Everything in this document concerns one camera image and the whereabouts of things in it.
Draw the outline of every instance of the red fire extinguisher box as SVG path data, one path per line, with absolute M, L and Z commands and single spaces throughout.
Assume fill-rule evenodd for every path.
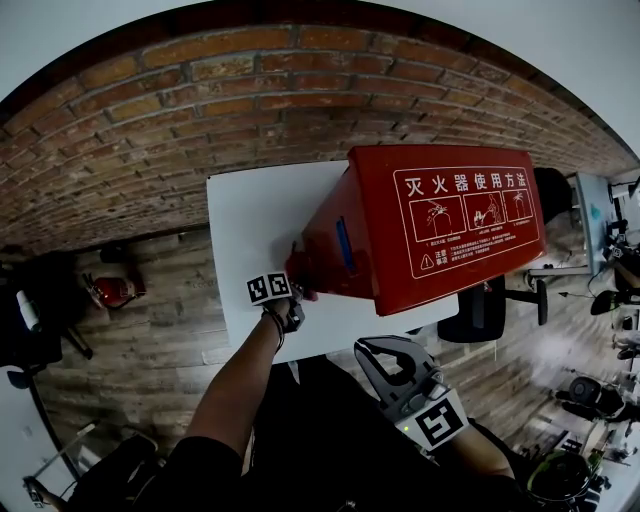
M 302 234 L 319 292 L 374 299 L 391 315 L 544 254 L 525 151 L 364 146 Z

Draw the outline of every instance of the desk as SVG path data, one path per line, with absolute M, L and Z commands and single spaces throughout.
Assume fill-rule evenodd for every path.
M 213 258 L 224 319 L 238 348 L 260 318 L 245 283 L 282 270 L 291 244 L 347 169 L 348 162 L 318 162 L 219 174 L 207 180 Z M 287 335 L 280 363 L 352 348 L 364 336 L 404 334 L 458 313 L 452 295 L 396 315 L 379 317 L 374 302 L 319 294 L 303 304 L 300 332 Z
M 609 201 L 609 182 L 602 176 L 576 174 L 576 188 L 580 202 L 580 217 L 587 245 L 587 266 L 550 269 L 531 269 L 532 276 L 596 275 L 606 264 L 602 255 L 606 247 L 607 222 L 616 219 Z

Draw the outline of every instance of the brick wall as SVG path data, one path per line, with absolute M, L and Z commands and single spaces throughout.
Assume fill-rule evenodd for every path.
M 565 173 L 635 165 L 570 101 L 489 61 L 388 33 L 295 24 L 120 55 L 4 123 L 0 240 L 42 253 L 203 223 L 208 175 L 343 159 L 354 145 L 525 149 Z

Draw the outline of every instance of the white table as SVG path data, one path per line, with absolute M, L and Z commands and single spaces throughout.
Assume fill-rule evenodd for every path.
M 291 244 L 347 169 L 318 162 L 219 174 L 207 180 L 209 222 L 218 288 L 229 341 L 238 348 L 260 318 L 246 281 L 283 270 Z M 353 348 L 364 336 L 403 334 L 458 312 L 452 295 L 395 315 L 379 317 L 374 302 L 319 294 L 303 303 L 305 323 L 288 334 L 275 362 Z

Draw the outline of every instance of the red fire extinguisher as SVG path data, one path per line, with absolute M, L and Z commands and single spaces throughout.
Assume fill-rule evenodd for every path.
M 94 280 L 91 274 L 82 274 L 82 277 L 93 302 L 100 308 L 120 309 L 146 291 L 142 282 L 127 278 L 99 277 Z

